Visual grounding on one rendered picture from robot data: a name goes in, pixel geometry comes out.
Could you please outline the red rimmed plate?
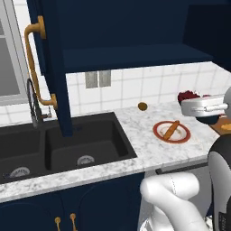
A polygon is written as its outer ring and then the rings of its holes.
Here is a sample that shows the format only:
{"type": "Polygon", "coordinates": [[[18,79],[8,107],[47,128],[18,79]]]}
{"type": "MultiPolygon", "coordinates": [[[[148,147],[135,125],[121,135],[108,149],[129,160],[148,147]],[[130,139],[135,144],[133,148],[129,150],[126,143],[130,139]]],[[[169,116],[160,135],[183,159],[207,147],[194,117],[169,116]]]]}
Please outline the red rimmed plate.
{"type": "Polygon", "coordinates": [[[175,121],[161,121],[155,124],[152,129],[153,133],[157,138],[166,143],[186,143],[190,139],[190,131],[181,123],[178,125],[177,129],[174,131],[169,140],[163,139],[164,134],[174,122],[175,121]]]}

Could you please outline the navy base cabinet door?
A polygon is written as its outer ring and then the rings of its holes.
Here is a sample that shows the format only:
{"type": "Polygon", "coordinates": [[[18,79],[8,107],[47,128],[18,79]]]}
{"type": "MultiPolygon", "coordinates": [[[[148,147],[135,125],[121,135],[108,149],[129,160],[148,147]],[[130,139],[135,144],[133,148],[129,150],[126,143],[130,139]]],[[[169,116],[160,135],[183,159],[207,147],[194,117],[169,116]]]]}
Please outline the navy base cabinet door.
{"type": "Polygon", "coordinates": [[[144,173],[68,189],[67,214],[76,214],[78,231],[137,231],[144,173]]]}
{"type": "Polygon", "coordinates": [[[0,231],[64,231],[64,208],[57,193],[0,203],[0,231]]]}

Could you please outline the navy wall cabinet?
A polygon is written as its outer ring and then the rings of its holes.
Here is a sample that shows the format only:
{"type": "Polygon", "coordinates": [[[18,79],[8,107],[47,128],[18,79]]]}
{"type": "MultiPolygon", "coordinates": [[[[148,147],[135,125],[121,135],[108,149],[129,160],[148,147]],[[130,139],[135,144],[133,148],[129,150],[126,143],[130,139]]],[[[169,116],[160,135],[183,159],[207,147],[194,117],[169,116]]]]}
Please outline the navy wall cabinet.
{"type": "Polygon", "coordinates": [[[231,60],[231,0],[56,0],[68,73],[231,60]]]}

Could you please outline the brown wooden cutting board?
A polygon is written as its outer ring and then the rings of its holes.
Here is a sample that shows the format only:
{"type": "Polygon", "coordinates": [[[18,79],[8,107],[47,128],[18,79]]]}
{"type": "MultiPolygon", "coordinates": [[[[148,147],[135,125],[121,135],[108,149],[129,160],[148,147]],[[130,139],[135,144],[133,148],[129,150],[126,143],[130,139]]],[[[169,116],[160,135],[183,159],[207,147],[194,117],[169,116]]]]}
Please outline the brown wooden cutting board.
{"type": "Polygon", "coordinates": [[[210,125],[210,127],[219,135],[222,134],[231,134],[231,131],[221,129],[221,125],[224,124],[231,124],[231,119],[227,118],[226,116],[222,115],[219,117],[217,122],[214,125],[210,125]]]}

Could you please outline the grey framed window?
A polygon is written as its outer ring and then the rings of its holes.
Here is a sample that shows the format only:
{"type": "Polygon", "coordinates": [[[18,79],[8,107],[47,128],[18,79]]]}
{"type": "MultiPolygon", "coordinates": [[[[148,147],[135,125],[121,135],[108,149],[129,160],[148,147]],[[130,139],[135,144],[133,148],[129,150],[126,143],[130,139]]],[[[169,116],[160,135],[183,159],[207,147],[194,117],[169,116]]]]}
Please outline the grey framed window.
{"type": "Polygon", "coordinates": [[[13,0],[0,0],[0,106],[28,102],[28,68],[13,0]]]}

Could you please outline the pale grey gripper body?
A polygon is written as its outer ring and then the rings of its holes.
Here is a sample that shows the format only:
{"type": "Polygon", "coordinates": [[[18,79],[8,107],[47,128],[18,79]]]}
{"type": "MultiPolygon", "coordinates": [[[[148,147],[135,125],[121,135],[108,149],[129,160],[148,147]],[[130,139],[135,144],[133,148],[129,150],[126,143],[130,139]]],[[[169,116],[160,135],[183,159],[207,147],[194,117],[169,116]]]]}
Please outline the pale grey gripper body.
{"type": "Polygon", "coordinates": [[[229,98],[225,95],[185,99],[181,102],[181,112],[185,116],[218,116],[229,112],[229,98]]]}

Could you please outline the grey wall socket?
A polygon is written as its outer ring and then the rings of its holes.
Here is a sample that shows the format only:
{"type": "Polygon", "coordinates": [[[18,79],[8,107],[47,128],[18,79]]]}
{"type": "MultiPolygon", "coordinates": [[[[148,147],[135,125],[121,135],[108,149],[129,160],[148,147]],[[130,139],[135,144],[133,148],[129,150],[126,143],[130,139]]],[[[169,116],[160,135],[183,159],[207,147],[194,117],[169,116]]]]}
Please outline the grey wall socket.
{"type": "Polygon", "coordinates": [[[99,71],[99,86],[101,88],[111,86],[111,70],[99,71]]]}
{"type": "Polygon", "coordinates": [[[86,88],[97,87],[97,72],[89,71],[85,73],[86,88]]]}

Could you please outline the long brown pastry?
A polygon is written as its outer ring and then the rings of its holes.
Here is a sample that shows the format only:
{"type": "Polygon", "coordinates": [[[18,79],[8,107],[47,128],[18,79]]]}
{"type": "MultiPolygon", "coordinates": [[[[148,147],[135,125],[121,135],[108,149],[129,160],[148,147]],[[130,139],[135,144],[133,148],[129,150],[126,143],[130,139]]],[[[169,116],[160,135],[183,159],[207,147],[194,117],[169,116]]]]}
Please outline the long brown pastry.
{"type": "Polygon", "coordinates": [[[166,131],[166,133],[163,136],[164,140],[169,140],[170,137],[172,136],[172,134],[174,133],[174,131],[177,129],[178,125],[180,124],[180,121],[177,120],[175,121],[170,127],[169,129],[166,131]]]}

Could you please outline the dark tap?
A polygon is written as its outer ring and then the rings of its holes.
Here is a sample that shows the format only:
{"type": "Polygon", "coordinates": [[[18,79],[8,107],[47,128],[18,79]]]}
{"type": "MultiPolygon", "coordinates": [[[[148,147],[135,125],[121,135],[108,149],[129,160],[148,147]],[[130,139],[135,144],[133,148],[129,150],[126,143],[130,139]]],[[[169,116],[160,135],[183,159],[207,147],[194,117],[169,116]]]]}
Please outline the dark tap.
{"type": "Polygon", "coordinates": [[[48,114],[43,114],[39,106],[39,102],[36,93],[33,88],[33,83],[31,79],[27,79],[27,97],[29,101],[29,107],[31,111],[32,125],[34,128],[39,128],[45,118],[51,117],[51,112],[48,114]]]}

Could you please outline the black double sink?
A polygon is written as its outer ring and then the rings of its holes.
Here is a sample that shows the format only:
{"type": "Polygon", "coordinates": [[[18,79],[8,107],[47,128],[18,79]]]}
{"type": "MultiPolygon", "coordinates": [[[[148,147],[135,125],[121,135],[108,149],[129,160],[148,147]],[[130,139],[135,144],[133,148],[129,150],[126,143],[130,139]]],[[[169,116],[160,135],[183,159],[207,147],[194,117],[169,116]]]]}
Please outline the black double sink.
{"type": "Polygon", "coordinates": [[[64,137],[56,120],[0,127],[0,184],[136,156],[113,112],[74,117],[72,132],[64,137]]]}

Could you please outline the dark red round thing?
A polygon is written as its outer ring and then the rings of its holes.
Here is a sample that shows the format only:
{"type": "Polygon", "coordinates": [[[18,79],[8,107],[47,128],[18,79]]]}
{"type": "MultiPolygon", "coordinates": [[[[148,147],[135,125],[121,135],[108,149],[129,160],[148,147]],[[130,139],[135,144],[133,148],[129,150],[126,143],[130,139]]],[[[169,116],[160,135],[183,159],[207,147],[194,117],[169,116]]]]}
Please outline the dark red round thing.
{"type": "Polygon", "coordinates": [[[179,104],[181,104],[181,102],[183,100],[186,100],[186,99],[192,99],[192,98],[198,98],[199,97],[199,94],[193,92],[193,91],[190,91],[190,90],[187,90],[185,92],[180,92],[178,94],[178,102],[179,104]]]}

